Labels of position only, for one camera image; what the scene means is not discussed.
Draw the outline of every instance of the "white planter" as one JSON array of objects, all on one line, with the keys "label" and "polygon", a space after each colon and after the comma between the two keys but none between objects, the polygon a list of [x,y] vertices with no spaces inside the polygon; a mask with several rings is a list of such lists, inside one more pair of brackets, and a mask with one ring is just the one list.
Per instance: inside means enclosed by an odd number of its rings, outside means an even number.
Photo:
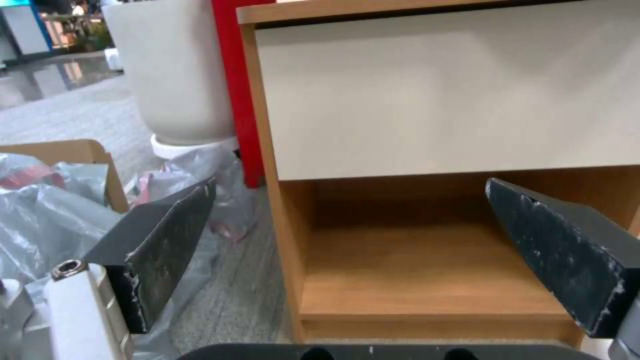
[{"label": "white planter", "polygon": [[103,12],[141,117],[159,142],[234,136],[209,0],[114,4]]}]

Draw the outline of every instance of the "cardboard box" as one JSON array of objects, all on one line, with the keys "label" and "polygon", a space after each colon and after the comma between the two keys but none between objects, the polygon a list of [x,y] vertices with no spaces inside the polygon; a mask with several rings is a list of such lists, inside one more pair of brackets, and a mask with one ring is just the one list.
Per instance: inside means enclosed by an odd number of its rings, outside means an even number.
[{"label": "cardboard box", "polygon": [[108,164],[106,198],[111,207],[125,213],[129,210],[127,198],[122,190],[120,178],[116,172],[111,155],[104,150],[102,144],[95,140],[67,140],[59,142],[24,143],[18,145],[2,145],[0,152],[12,152],[35,156],[47,165],[60,161],[68,163]]}]

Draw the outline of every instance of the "red panel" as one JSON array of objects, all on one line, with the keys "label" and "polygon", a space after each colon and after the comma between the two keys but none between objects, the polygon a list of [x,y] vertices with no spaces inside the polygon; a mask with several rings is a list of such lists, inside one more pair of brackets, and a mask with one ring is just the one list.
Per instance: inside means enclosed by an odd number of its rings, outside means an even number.
[{"label": "red panel", "polygon": [[229,98],[236,123],[236,136],[244,166],[244,183],[250,188],[260,185],[264,177],[264,167],[236,8],[274,2],[274,0],[211,0]]}]

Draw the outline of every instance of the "screw hole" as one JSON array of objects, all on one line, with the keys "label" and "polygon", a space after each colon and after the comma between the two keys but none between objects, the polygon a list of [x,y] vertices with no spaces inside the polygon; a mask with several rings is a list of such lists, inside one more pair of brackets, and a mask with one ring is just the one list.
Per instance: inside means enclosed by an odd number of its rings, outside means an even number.
[{"label": "screw hole", "polygon": [[455,348],[447,351],[444,360],[478,360],[478,358],[465,348]]},{"label": "screw hole", "polygon": [[300,360],[333,360],[333,356],[324,348],[314,347],[302,354]]},{"label": "screw hole", "polygon": [[68,272],[71,271],[75,268],[80,267],[80,261],[78,260],[69,260],[69,261],[65,261],[64,263],[60,264],[60,266],[58,267],[58,270],[60,272]]}]

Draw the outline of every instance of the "drawer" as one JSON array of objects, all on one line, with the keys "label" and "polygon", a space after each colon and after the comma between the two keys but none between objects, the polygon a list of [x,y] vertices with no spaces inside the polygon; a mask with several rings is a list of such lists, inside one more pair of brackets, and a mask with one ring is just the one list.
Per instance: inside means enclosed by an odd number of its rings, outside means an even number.
[{"label": "drawer", "polygon": [[618,2],[258,30],[278,178],[640,163],[640,2]]}]

